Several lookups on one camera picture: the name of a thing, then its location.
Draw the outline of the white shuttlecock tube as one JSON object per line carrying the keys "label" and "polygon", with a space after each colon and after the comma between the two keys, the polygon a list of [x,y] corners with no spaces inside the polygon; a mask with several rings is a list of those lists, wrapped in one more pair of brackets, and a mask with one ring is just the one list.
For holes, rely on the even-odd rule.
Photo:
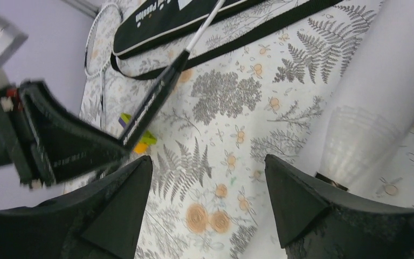
{"label": "white shuttlecock tube", "polygon": [[366,197],[403,192],[388,163],[414,123],[414,1],[385,1],[295,167]]}

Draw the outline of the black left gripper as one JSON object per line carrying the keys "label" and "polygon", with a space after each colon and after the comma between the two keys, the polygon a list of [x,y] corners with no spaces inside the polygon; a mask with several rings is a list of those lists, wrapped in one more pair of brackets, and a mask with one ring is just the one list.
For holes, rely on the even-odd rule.
{"label": "black left gripper", "polygon": [[52,186],[126,154],[118,139],[70,113],[43,81],[0,89],[0,167],[14,165],[22,185],[32,184],[32,160],[37,177]]}

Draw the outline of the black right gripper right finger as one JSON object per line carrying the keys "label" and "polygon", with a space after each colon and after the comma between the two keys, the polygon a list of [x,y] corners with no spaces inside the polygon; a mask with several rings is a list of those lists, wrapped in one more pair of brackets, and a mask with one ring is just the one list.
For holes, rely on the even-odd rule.
{"label": "black right gripper right finger", "polygon": [[265,175],[288,258],[414,258],[414,209],[348,193],[271,154]]}

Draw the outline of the black racket bag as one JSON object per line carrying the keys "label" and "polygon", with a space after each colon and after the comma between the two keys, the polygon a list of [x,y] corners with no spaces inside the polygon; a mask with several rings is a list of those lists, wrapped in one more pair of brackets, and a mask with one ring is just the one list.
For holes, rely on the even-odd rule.
{"label": "black racket bag", "polygon": [[[225,1],[213,23],[225,21],[218,46],[191,58],[190,69],[270,35],[310,15],[336,5],[337,1],[307,1],[281,11],[286,1]],[[145,1],[117,28],[110,57],[112,68],[120,72],[118,60],[174,42],[202,26],[217,1]]]}

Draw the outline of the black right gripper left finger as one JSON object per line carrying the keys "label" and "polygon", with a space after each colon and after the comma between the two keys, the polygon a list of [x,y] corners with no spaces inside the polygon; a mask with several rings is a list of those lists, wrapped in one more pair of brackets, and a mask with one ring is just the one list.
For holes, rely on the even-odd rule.
{"label": "black right gripper left finger", "polygon": [[0,210],[0,258],[134,258],[152,174],[146,155],[35,207]]}

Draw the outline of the white racket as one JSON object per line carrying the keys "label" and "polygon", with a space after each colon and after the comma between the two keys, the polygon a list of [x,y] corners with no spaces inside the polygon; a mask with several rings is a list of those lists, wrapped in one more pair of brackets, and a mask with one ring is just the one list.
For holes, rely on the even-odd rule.
{"label": "white racket", "polygon": [[104,3],[93,20],[86,41],[86,85],[80,115],[99,128],[104,128],[106,124],[105,75],[110,67],[113,38],[122,20],[123,15],[117,3]]}
{"label": "white racket", "polygon": [[200,28],[196,31],[189,44],[171,63],[171,65],[167,66],[156,78],[150,88],[150,91],[145,96],[144,100],[119,137],[119,140],[125,149],[131,151],[137,145],[145,130],[153,120],[154,115],[161,109],[175,88],[175,85],[178,82],[195,45],[200,40],[201,36],[211,24],[224,3],[224,0],[216,3],[215,7],[209,13]]}

